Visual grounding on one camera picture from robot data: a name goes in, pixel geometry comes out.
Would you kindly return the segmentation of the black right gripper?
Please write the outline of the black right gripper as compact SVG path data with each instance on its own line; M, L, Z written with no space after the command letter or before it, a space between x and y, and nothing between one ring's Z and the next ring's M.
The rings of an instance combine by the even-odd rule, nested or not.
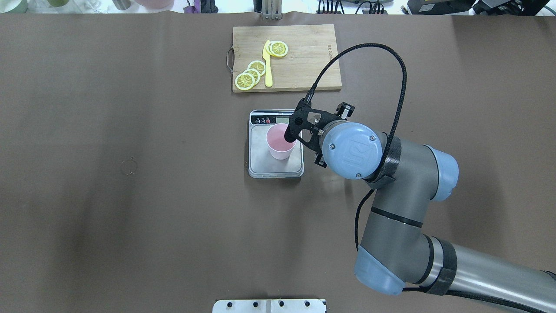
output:
M324 138L328 124L340 120L346 121L354 111L355 107L348 103L340 103L335 113L312 109L311 103L300 103L300 131L307 130L311 134L310 139L303 141L303 144L316 153L315 164L322 168L327 166L322 156L320 141Z

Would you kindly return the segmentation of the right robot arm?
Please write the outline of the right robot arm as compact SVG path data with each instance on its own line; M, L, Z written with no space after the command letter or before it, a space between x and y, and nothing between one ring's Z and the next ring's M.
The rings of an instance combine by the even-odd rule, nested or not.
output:
M530 269L423 234L429 203L448 198L459 176L457 161L429 145L376 133L301 100L287 135L308 130L304 145L316 164L348 180L363 180L375 195L363 238L356 244L354 275L387 295L415 291L457 296L530 313L555 311L555 274Z

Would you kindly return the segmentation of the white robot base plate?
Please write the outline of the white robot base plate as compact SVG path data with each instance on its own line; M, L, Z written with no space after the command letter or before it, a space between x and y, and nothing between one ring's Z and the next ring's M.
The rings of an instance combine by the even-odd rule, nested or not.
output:
M213 313L327 313L321 299L217 300Z

